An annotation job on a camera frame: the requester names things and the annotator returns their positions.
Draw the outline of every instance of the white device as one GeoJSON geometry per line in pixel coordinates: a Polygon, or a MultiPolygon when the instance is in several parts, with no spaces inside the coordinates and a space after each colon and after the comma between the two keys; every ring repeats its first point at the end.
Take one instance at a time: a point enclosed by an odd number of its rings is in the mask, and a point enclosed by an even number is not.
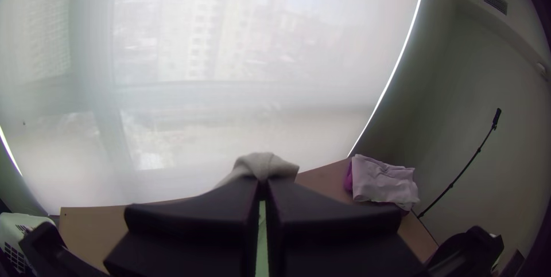
{"type": "Polygon", "coordinates": [[[23,251],[21,251],[19,241],[44,222],[55,225],[51,219],[46,217],[36,217],[22,213],[0,213],[0,248],[2,248],[6,258],[11,261],[13,267],[20,273],[33,269],[23,251]]]}

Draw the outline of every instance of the pink cloth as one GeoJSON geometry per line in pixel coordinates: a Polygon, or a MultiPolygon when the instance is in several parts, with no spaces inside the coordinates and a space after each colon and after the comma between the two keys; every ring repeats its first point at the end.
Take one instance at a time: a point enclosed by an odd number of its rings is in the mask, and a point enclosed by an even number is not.
{"type": "Polygon", "coordinates": [[[348,166],[344,189],[352,192],[354,201],[390,202],[410,211],[419,202],[414,170],[357,154],[348,166]]]}

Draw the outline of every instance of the sheer curtain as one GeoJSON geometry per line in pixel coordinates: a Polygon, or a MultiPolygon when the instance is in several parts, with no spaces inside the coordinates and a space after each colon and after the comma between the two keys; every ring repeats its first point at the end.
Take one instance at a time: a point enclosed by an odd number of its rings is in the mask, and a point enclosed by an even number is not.
{"type": "Polygon", "coordinates": [[[204,193],[253,151],[312,169],[354,145],[418,1],[0,0],[0,126],[50,214],[204,193]]]}

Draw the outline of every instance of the air vent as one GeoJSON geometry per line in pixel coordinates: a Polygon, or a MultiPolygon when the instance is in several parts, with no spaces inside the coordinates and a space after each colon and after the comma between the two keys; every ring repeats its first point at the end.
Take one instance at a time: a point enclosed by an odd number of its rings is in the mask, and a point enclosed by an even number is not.
{"type": "Polygon", "coordinates": [[[501,11],[504,15],[507,14],[507,2],[505,0],[484,0],[490,4],[493,8],[501,11]]]}

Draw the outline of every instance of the wooden desk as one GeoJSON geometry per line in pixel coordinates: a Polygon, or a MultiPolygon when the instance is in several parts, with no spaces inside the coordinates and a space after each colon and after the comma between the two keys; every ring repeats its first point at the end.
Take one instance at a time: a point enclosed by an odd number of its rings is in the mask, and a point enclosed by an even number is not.
{"type": "MultiPolygon", "coordinates": [[[[335,200],[351,204],[351,196],[343,189],[349,160],[329,164],[300,173],[295,182],[335,200]]],[[[87,263],[107,272],[103,260],[126,234],[123,217],[126,206],[62,208],[59,231],[67,247],[87,263]]],[[[402,219],[398,234],[419,258],[426,261],[438,248],[430,234],[412,214],[402,219]]]]}

